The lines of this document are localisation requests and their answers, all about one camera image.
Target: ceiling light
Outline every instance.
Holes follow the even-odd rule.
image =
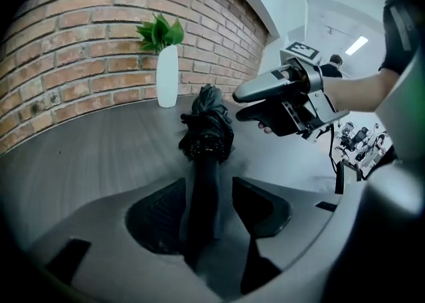
[[[351,56],[356,51],[358,51],[361,47],[363,47],[366,44],[367,41],[369,41],[369,40],[366,37],[360,36],[357,39],[357,41],[355,41],[353,43],[353,45],[347,49],[347,51],[345,52],[345,54]]]

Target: person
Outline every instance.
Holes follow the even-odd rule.
[[[384,141],[386,138],[386,131],[382,132],[373,142],[371,149],[366,152],[365,158],[360,163],[361,168],[369,167],[371,162],[381,151],[385,154]]]
[[[327,64],[320,66],[321,73],[324,77],[342,78],[340,70],[343,66],[343,59],[338,54],[333,54]]]
[[[404,0],[386,0],[383,11],[385,57],[379,71],[371,76],[346,80],[323,77],[323,91],[336,110],[374,112],[396,84],[398,77],[412,60],[419,47],[423,14]],[[261,122],[258,127],[267,134],[269,127]],[[382,159],[372,168],[369,175],[378,167],[396,158],[392,146]]]

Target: green plant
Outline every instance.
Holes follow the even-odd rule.
[[[154,17],[153,23],[142,22],[142,26],[136,26],[142,37],[141,51],[155,51],[158,54],[169,45],[179,45],[183,42],[185,32],[178,18],[170,26],[162,14]]]

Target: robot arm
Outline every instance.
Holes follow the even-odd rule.
[[[336,121],[349,112],[337,112],[323,93],[320,68],[281,51],[283,65],[240,85],[236,102],[255,102],[236,114],[239,121],[258,120],[277,136],[302,134]]]

